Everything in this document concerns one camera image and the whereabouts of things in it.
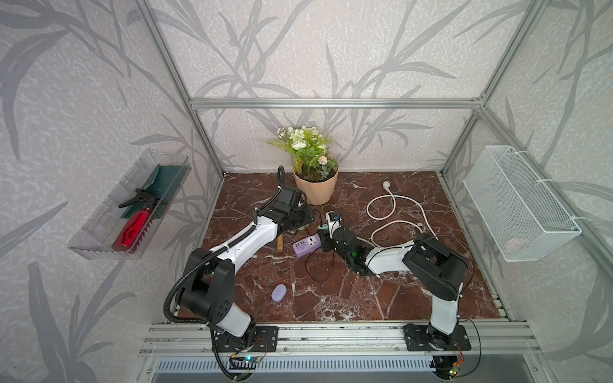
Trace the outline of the purple power strip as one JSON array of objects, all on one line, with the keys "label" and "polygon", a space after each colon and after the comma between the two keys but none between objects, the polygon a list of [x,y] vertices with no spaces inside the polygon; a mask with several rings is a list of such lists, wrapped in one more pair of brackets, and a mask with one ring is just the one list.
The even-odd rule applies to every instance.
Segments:
[{"label": "purple power strip", "polygon": [[322,247],[322,241],[319,234],[300,239],[292,245],[297,258],[309,255],[317,251],[320,247]]}]

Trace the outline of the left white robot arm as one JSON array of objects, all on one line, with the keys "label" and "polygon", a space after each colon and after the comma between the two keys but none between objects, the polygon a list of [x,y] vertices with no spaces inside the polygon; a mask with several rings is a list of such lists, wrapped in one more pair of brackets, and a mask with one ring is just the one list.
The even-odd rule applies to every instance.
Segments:
[{"label": "left white robot arm", "polygon": [[234,303],[236,272],[265,245],[312,222],[314,211],[307,204],[287,212],[258,211],[228,241],[208,251],[194,250],[164,300],[164,317],[174,323],[206,325],[233,338],[250,338],[253,319]]}]

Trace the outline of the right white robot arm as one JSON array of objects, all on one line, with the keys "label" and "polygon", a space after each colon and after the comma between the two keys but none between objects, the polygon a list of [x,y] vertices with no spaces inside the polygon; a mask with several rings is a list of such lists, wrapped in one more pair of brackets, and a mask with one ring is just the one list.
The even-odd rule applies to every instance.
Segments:
[{"label": "right white robot arm", "polygon": [[361,276],[409,272],[432,298],[429,327],[435,334],[452,335],[458,325],[458,306],[469,261],[434,236],[421,233],[407,245],[372,247],[340,223],[325,226],[323,250],[336,252],[351,271]]}]

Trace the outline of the green garden fork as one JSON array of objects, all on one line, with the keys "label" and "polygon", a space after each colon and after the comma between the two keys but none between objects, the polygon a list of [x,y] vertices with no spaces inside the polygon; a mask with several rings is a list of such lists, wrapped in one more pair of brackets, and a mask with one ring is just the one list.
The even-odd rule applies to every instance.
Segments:
[{"label": "green garden fork", "polygon": [[284,253],[284,236],[283,235],[280,235],[277,238],[276,249],[277,249],[277,252]]}]

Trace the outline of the beige flower pot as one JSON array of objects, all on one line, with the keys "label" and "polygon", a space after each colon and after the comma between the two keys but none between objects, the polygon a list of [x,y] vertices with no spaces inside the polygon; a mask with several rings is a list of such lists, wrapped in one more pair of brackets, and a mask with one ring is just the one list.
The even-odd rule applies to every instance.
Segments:
[{"label": "beige flower pot", "polygon": [[309,204],[322,205],[330,201],[338,180],[338,161],[331,155],[323,155],[327,163],[316,161],[314,167],[307,167],[307,162],[292,159],[295,182],[301,189]]}]

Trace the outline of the green artificial flowering plant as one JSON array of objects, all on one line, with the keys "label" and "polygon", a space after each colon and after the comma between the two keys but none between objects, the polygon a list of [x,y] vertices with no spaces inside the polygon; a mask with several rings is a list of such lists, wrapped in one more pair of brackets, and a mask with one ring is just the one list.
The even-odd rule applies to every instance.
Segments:
[{"label": "green artificial flowering plant", "polygon": [[338,172],[338,161],[330,153],[330,143],[330,138],[311,126],[282,127],[276,139],[268,141],[291,156],[295,175],[312,183],[330,180]]}]

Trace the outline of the purple earbuds case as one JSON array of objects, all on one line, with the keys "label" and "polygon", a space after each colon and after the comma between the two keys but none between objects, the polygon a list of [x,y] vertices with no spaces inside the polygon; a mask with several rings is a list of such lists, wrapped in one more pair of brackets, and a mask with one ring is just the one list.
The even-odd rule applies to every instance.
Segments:
[{"label": "purple earbuds case", "polygon": [[271,299],[275,303],[280,303],[287,295],[287,287],[284,284],[278,284],[271,293]]}]

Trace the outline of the pink object in basket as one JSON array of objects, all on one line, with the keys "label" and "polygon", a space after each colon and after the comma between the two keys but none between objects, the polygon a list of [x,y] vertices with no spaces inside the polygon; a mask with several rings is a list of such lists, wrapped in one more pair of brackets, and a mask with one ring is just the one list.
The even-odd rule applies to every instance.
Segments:
[{"label": "pink object in basket", "polygon": [[530,244],[529,239],[512,238],[504,244],[504,248],[509,254],[515,254],[520,252],[528,244]]}]

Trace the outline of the red handled pruning shears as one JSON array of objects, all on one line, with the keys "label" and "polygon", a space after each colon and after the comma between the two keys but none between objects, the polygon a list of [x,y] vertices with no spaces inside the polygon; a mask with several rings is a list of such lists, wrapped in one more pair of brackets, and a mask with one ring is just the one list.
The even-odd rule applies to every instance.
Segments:
[{"label": "red handled pruning shears", "polygon": [[137,188],[133,198],[118,205],[119,208],[125,208],[134,204],[143,204],[139,211],[133,213],[129,217],[128,222],[122,228],[119,236],[112,245],[113,250],[116,252],[127,252],[129,254],[136,251],[143,234],[148,230],[148,226],[153,217],[153,210],[159,201],[160,198],[155,194],[145,189]]}]

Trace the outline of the clear plastic wall tray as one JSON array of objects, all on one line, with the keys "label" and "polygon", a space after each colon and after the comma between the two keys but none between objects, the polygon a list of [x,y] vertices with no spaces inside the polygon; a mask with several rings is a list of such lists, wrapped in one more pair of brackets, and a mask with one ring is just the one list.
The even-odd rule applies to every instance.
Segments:
[{"label": "clear plastic wall tray", "polygon": [[68,249],[88,260],[139,260],[191,170],[184,154],[145,150]]}]

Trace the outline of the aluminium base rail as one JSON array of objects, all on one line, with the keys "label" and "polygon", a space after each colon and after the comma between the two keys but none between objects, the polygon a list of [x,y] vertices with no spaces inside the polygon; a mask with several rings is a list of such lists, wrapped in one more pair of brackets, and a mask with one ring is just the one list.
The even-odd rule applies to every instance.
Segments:
[{"label": "aluminium base rail", "polygon": [[[284,322],[273,356],[298,355],[399,355],[407,348],[402,327],[406,321]],[[472,345],[465,354],[540,354],[541,346],[527,322],[503,319],[467,320]],[[198,325],[153,325],[138,352],[139,357],[211,356],[209,330]]]}]

